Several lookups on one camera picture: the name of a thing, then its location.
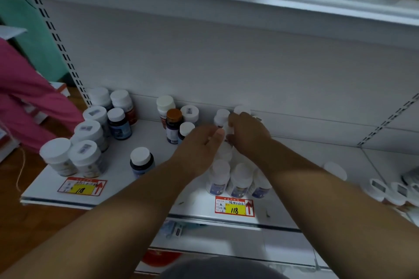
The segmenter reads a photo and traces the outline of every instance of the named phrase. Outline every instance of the pink cloth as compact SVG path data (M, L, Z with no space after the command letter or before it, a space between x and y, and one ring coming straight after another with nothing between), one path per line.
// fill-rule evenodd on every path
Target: pink cloth
M56 136L36 124L17 99L62 122L71 132L84 121L82 113L67 97L58 93L7 41L0 38L0 127L39 152L43 144Z

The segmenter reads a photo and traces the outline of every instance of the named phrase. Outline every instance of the left hand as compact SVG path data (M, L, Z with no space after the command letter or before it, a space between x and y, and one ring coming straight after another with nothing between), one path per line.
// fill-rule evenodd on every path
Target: left hand
M224 135L224 130L214 125L196 127L185 137L170 160L180 165L186 174L196 178L214 161Z

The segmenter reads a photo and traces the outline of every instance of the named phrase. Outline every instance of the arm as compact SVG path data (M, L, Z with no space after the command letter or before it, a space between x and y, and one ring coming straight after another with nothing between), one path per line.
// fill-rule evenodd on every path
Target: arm
M209 168L223 138L215 126L194 129L170 160L60 230L0 278L129 278L177 196Z
M246 113L230 114L229 141L252 160L317 252L342 279L419 277L419 228L270 138Z

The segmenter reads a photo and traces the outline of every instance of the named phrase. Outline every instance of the right hand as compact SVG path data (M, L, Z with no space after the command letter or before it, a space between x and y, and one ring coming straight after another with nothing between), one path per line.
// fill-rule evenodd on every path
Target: right hand
M231 113L228 117L228 125L234 128L234 134L227 135L228 142L238 152L250 159L259 142L271 139L271 134L268 129L257 119L245 112L240 115Z

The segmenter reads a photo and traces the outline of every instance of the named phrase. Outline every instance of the pink pants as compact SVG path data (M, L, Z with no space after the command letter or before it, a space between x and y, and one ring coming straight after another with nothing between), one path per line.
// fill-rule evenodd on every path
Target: pink pants
M67 97L58 93L19 52L0 38L0 127L6 126L14 138L38 153L43 144L56 136L35 123L20 100L59 120L71 132L84 121L82 113Z

